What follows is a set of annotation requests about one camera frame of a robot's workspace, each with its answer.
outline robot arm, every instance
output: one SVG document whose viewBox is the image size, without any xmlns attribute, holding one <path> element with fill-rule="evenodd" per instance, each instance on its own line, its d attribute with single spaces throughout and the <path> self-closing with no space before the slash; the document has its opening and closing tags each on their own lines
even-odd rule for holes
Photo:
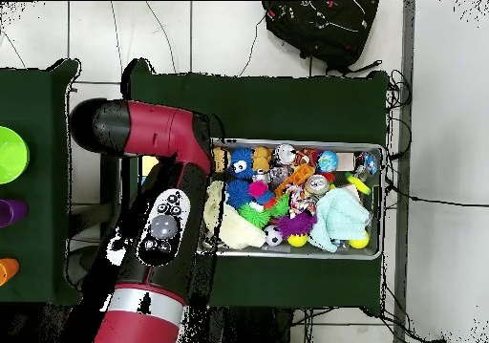
<svg viewBox="0 0 489 343">
<path fill-rule="evenodd" d="M 175 158 L 107 242 L 109 252 L 125 253 L 94 341 L 175 343 L 211 169 L 208 121 L 172 107 L 93 99 L 73 110 L 71 129 L 93 152 Z"/>
</svg>

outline metal tray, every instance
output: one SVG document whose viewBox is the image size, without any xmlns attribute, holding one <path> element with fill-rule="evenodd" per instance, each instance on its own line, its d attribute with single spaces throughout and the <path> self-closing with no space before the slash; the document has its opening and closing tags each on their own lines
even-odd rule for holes
<svg viewBox="0 0 489 343">
<path fill-rule="evenodd" d="M 385 202 L 385 178 L 387 152 L 380 145 L 368 143 L 343 143 L 343 142 L 317 142 L 317 141 L 291 141 L 291 140 L 266 140 L 266 139 L 212 139 L 212 146 L 221 146 L 227 149 L 238 147 L 257 147 L 265 146 L 275 148 L 281 143 L 288 143 L 296 149 L 313 148 L 318 150 L 330 150 L 333 152 L 371 152 L 377 161 L 377 172 L 368 178 L 365 184 L 372 189 L 370 196 L 360 194 L 362 205 L 372 212 L 372 222 L 367 226 L 370 234 L 369 244 L 362 249 L 352 247 L 339 247 L 335 253 L 330 253 L 310 243 L 303 247 L 291 247 L 287 241 L 283 241 L 277 247 L 269 247 L 265 244 L 262 248 L 245 247 L 241 250 L 228 247 L 219 247 L 220 256 L 232 257 L 274 257 L 274 258 L 302 258 L 302 259 L 355 259 L 373 260 L 377 258 L 383 249 L 384 244 L 384 202 Z M 201 237 L 199 240 L 197 253 L 205 254 L 209 252 L 211 246 L 205 241 L 205 224 L 202 221 Z"/>
</svg>

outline purple cup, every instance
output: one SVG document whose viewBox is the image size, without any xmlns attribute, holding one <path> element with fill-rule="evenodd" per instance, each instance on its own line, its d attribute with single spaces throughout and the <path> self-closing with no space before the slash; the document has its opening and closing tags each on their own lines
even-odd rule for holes
<svg viewBox="0 0 489 343">
<path fill-rule="evenodd" d="M 28 212 L 27 204 L 20 200 L 0 200 L 0 228 L 22 220 Z"/>
</svg>

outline black backpack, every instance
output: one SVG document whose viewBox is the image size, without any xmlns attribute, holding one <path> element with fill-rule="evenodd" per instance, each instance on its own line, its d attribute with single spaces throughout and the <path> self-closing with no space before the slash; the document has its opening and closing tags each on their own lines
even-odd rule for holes
<svg viewBox="0 0 489 343">
<path fill-rule="evenodd" d="M 352 71 L 365 47 L 378 0 L 264 1 L 266 28 L 297 48 L 302 58 L 317 57 L 327 70 L 344 75 Z"/>
</svg>

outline green spiky ball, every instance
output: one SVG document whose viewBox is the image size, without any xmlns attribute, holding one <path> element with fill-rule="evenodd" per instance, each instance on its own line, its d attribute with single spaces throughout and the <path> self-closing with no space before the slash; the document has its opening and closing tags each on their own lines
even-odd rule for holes
<svg viewBox="0 0 489 343">
<path fill-rule="evenodd" d="M 238 212 L 240 215 L 245 218 L 250 223 L 259 227 L 260 229 L 264 228 L 268 221 L 270 220 L 270 212 L 267 210 L 263 210 L 262 212 L 257 211 L 252 208 L 251 205 L 245 204 L 243 205 Z"/>
<path fill-rule="evenodd" d="M 277 204 L 272 206 L 268 211 L 275 218 L 284 217 L 288 212 L 288 199 L 290 194 L 284 194 L 277 199 Z"/>
</svg>

